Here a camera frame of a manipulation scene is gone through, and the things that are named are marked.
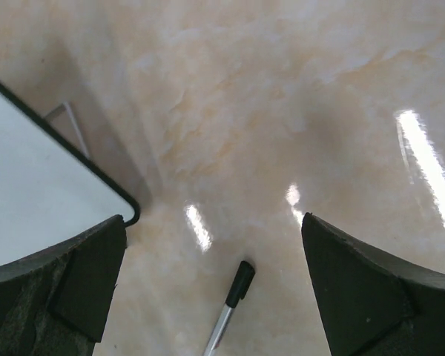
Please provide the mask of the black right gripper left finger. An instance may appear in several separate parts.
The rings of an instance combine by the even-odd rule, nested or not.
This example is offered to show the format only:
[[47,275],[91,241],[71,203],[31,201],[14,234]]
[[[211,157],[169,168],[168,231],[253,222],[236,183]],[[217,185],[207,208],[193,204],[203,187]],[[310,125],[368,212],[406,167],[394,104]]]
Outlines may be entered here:
[[0,266],[0,355],[91,355],[127,248],[119,215]]

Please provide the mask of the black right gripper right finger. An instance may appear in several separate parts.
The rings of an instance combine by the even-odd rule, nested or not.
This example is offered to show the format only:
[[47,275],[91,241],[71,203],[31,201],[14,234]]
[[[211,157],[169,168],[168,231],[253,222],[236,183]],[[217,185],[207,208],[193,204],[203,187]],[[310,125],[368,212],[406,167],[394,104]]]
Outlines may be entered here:
[[445,355],[445,274],[311,213],[301,234],[332,355]]

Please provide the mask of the black framed whiteboard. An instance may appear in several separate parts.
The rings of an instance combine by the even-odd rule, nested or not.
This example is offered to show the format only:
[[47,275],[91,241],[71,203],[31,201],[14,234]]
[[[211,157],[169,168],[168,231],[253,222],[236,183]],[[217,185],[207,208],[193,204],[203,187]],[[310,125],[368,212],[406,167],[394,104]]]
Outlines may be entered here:
[[115,215],[138,202],[0,82],[0,266]]

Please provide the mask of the black capped marker pen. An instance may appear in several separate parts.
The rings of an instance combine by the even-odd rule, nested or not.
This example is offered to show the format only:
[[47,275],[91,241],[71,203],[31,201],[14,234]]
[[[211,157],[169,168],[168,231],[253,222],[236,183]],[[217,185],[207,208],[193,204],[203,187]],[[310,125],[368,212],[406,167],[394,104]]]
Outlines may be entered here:
[[238,303],[243,300],[251,285],[251,282],[256,274],[255,268],[250,262],[243,260],[237,269],[237,273],[231,284],[228,295],[225,299],[220,316],[214,325],[211,336],[203,352],[203,356],[215,355],[217,348],[225,334],[225,331],[230,322],[231,316],[234,313]]

